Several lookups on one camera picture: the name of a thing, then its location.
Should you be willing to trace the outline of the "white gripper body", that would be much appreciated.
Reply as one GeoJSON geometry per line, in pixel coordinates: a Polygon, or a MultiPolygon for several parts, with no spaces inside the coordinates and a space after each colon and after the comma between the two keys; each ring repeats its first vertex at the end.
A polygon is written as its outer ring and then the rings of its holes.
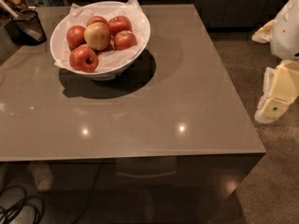
{"type": "Polygon", "coordinates": [[[282,60],[299,59],[299,0],[289,0],[276,15],[270,49],[282,60]]]}

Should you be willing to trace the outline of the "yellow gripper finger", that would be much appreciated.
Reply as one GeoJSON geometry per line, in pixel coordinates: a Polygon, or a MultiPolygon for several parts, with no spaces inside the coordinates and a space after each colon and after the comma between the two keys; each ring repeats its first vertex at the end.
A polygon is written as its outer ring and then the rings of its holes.
{"type": "Polygon", "coordinates": [[[257,43],[265,44],[269,43],[271,39],[271,31],[275,21],[271,20],[267,22],[263,27],[256,31],[252,35],[252,40],[257,43]]]}
{"type": "Polygon", "coordinates": [[[283,60],[276,68],[267,67],[255,120],[262,124],[277,121],[299,97],[299,62],[283,60]]]}

